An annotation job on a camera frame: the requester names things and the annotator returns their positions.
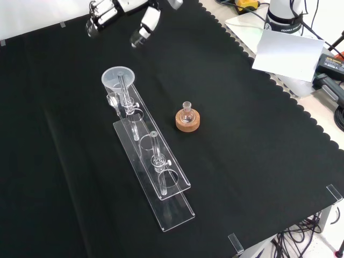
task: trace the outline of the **white sheet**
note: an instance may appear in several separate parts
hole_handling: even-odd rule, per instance
[[[264,30],[253,69],[312,82],[324,41]]]

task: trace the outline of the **black cable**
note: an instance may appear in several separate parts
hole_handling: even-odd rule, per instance
[[[321,233],[321,230],[319,232],[316,231],[316,228],[319,227],[319,220],[320,220],[320,212],[316,213],[313,215],[311,219],[304,219],[300,223],[298,223],[296,226],[298,227],[297,230],[291,230],[290,228],[280,232],[277,234],[277,241],[273,239],[271,243],[274,244],[276,247],[275,252],[274,252],[274,258],[290,258],[290,254],[288,252],[286,243],[285,243],[285,234],[288,233],[290,236],[291,240],[294,242],[295,247],[297,248],[297,251],[299,253],[299,258],[303,258],[304,253],[306,250],[309,248],[312,240],[314,233]],[[302,243],[305,240],[305,232],[312,231],[310,240],[306,246],[306,248],[301,252],[300,249],[298,248],[298,243]],[[302,238],[301,240],[296,240],[294,236],[291,234],[291,232],[294,233],[301,233]]]
[[[307,1],[305,0],[305,10],[306,10],[306,13],[305,15],[308,15],[308,10],[307,10]]]
[[[312,230],[312,234],[311,234],[311,238],[306,246],[306,248],[302,251],[302,253],[300,254],[300,257],[302,257],[302,255],[306,252],[306,250],[309,248],[309,246],[311,245],[311,242],[313,240],[313,236],[314,236],[314,232],[315,232],[315,229],[316,229],[316,225],[313,226],[313,230]]]
[[[314,23],[314,19],[316,18],[316,15],[317,15],[317,12],[318,12],[318,7],[319,7],[319,0],[317,1],[317,8],[316,8],[316,12],[314,13],[314,16],[313,16],[311,28],[313,28],[313,23]]]
[[[260,256],[262,256],[263,252],[264,252],[264,249],[259,253],[259,255],[256,258],[260,258]]]
[[[341,106],[334,112],[334,122],[344,132],[344,109]]]
[[[293,15],[295,16],[295,18],[299,18],[300,17],[300,15],[298,15],[297,13],[295,13],[295,11],[294,11],[294,8],[293,8],[293,4],[294,4],[294,1],[293,0],[289,0],[289,5],[290,5],[290,10],[291,10],[291,12],[293,13]],[[317,35],[316,33],[315,33],[315,31],[313,30],[313,29],[311,29],[302,19],[301,19],[301,24],[303,25],[303,26],[305,26],[306,27],[306,29],[307,30],[309,30],[310,32],[312,32],[318,39],[320,39],[320,40],[323,40],[319,35]],[[327,44],[327,45],[329,45],[333,50],[335,50],[343,59],[344,59],[344,55],[342,54],[342,53],[340,53],[335,47],[333,47],[330,43],[328,43],[327,41],[325,41],[325,43]]]
[[[332,222],[330,225],[336,224],[340,219],[340,210],[338,207],[337,207],[337,210],[338,210],[338,218],[334,222]]]
[[[241,7],[241,6],[239,6],[239,5],[229,3],[229,1],[230,1],[230,0],[219,1],[219,3],[220,3],[220,4],[226,4],[226,5],[231,5],[231,6],[236,6],[236,7],[242,8],[242,9],[244,9],[244,10],[247,11],[247,12],[253,13],[253,14],[256,15],[257,17],[259,17],[261,20],[263,20],[263,22],[265,22],[265,19],[264,19],[263,17],[261,17],[260,15],[258,15],[257,13],[255,13],[254,11],[250,10],[249,8]]]

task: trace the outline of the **black cloth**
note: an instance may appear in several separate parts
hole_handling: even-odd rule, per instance
[[[10,255],[4,257],[16,257],[12,245],[23,241],[40,250],[39,239],[47,233],[40,229],[59,212],[69,216],[51,229],[66,236],[59,239],[63,246],[54,248],[67,252],[76,245],[78,258],[85,252],[102,258],[229,257],[235,253],[229,234],[248,248],[333,204],[327,185],[344,192],[338,145],[269,75],[251,69],[253,60],[213,17],[196,0],[185,1],[177,12],[166,3],[161,8],[159,27],[139,50],[129,38],[143,12],[118,20],[96,40],[87,37],[87,17],[81,17],[65,28],[54,25],[13,38],[0,49],[1,55],[21,59],[12,66],[0,60],[0,118],[7,124],[1,136],[8,139],[0,148],[6,153],[11,146],[18,156],[4,162],[32,162],[38,149],[46,167],[28,163],[22,173],[30,181],[23,184],[39,191],[57,185],[42,174],[58,177],[54,197],[61,200],[60,206],[51,203],[41,190],[51,209],[33,211],[40,214],[31,218],[39,229],[31,234],[37,236],[27,239],[26,227],[9,228],[4,252]],[[101,75],[113,66],[135,72],[135,86],[191,183],[185,195],[196,218],[166,233],[112,127],[118,118],[106,101]],[[200,128],[189,134],[174,122],[183,101],[201,115]],[[17,121],[10,125],[13,117]],[[26,131],[28,124],[38,135]],[[18,135],[17,141],[26,136],[28,142],[11,145]],[[21,179],[18,171],[5,167],[8,184]],[[30,223],[25,214],[17,216]],[[20,247],[16,251],[30,257]]]

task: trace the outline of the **robotic arm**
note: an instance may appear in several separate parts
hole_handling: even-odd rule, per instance
[[[183,0],[168,0],[174,9],[178,9]],[[140,27],[134,31],[130,42],[132,47],[144,44],[155,30],[159,19],[160,9],[156,0],[96,0],[90,3],[91,18],[86,24],[88,36],[94,38],[100,31],[114,23],[123,15],[130,15],[147,7]]]

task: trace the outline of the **clear acrylic stand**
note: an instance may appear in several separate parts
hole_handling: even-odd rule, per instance
[[[113,124],[161,229],[165,232],[195,214],[183,191],[191,187],[168,147],[126,67],[105,71],[102,82],[107,101],[120,121]]]

